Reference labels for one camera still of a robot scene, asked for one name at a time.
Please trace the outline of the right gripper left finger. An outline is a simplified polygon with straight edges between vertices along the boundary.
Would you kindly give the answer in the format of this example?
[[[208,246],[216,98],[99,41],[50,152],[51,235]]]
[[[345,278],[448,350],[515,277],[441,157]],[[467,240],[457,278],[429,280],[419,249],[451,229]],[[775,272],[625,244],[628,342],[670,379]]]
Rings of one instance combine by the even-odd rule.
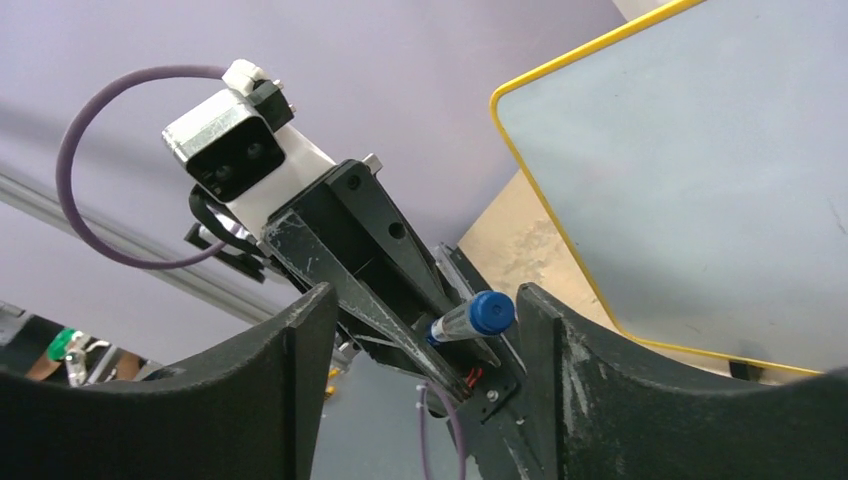
[[[149,380],[72,388],[1,376],[5,479],[307,479],[338,299],[275,317]]]

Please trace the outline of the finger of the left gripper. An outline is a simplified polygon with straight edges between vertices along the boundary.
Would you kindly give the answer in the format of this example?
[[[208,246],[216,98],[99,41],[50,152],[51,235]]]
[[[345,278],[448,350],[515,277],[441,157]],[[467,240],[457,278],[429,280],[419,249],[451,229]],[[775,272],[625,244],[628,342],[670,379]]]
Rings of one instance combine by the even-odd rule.
[[[269,221],[263,227],[262,242],[302,280],[335,287],[343,309],[390,340],[451,400],[461,403],[469,398],[469,387],[447,360],[369,292],[297,213],[288,210]]]
[[[465,300],[459,283],[448,279],[362,162],[345,160],[331,169],[324,178],[324,191],[330,216],[324,228],[327,247],[369,292],[425,340],[430,323]],[[346,329],[374,360],[395,368],[418,368],[385,336],[343,310],[349,316]],[[489,348],[474,341],[433,348],[452,368],[468,368],[475,360],[498,361]]]

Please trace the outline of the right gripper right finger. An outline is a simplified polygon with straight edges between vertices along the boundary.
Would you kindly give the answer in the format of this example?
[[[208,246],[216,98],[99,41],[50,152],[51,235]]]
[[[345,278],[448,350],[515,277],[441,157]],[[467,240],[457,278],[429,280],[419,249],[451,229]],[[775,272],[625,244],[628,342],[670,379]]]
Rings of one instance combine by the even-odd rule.
[[[779,386],[649,350],[536,284],[517,293],[534,444],[549,479],[843,479],[847,372]]]

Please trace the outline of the blue marker cap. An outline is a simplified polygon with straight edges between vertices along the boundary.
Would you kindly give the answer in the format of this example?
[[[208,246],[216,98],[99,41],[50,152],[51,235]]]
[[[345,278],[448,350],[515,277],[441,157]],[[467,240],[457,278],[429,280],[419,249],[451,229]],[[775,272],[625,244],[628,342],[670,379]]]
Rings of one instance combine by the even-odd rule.
[[[468,318],[475,332],[486,336],[498,335],[514,323],[515,304],[511,297],[503,292],[482,291],[471,299]]]

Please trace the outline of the yellow framed whiteboard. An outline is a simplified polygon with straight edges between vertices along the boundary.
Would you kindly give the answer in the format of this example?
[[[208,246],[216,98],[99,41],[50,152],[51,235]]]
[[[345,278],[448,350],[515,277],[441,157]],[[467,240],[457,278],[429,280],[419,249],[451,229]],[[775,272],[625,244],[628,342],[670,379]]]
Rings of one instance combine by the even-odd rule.
[[[623,334],[846,365],[845,2],[672,1],[490,109]]]

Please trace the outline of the whiteboard marker pen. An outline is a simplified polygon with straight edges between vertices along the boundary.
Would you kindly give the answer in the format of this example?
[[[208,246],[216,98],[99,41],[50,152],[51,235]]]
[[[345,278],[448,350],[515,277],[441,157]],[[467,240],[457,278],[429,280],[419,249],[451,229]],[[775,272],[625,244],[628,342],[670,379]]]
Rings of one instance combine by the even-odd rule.
[[[459,306],[433,321],[426,330],[425,338],[430,345],[472,338],[477,331],[471,323],[469,308]]]

